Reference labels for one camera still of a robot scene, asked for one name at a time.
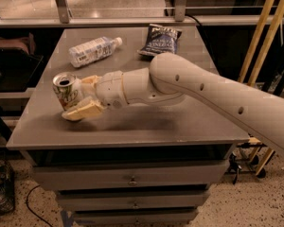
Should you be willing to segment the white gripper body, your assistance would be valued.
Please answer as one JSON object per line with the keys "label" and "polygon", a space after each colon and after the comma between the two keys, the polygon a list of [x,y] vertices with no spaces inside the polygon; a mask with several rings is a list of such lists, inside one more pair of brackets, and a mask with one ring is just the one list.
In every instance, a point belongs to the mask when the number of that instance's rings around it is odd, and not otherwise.
{"label": "white gripper body", "polygon": [[123,90],[123,73],[107,73],[96,83],[96,95],[100,102],[111,110],[118,110],[128,105]]}

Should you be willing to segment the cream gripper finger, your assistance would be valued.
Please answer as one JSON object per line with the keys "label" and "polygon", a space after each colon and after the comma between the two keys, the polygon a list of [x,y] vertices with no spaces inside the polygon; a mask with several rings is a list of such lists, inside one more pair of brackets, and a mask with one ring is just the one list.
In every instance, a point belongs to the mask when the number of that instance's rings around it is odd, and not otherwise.
{"label": "cream gripper finger", "polygon": [[89,76],[81,80],[81,90],[86,95],[94,95],[96,93],[97,83],[100,77],[97,75]]}
{"label": "cream gripper finger", "polygon": [[62,113],[62,117],[68,121],[79,121],[88,117],[97,117],[103,113],[105,107],[98,99],[86,97],[77,105],[72,106]]}

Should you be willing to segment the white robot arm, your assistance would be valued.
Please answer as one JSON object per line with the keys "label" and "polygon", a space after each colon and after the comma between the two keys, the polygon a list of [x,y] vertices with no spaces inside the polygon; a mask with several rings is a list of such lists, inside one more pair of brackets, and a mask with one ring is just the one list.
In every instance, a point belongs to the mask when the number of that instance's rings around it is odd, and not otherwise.
{"label": "white robot arm", "polygon": [[143,69],[87,77],[81,90],[83,99],[62,114],[64,119],[78,121],[135,103],[175,104],[186,95],[284,156],[284,98],[210,73],[175,54],[159,54]]}

